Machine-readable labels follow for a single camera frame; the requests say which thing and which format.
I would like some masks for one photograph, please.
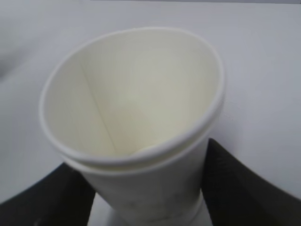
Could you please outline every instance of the stacked paper cup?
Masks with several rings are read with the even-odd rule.
[[[64,161],[131,226],[187,226],[200,204],[224,69],[202,38],[139,28],[82,45],[54,70],[40,123]]]

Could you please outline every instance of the white surface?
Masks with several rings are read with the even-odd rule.
[[[59,163],[38,127],[40,89],[56,63],[97,35],[174,26],[224,58],[228,91],[212,136],[253,171],[301,198],[301,6],[76,0],[0,3],[0,200]]]

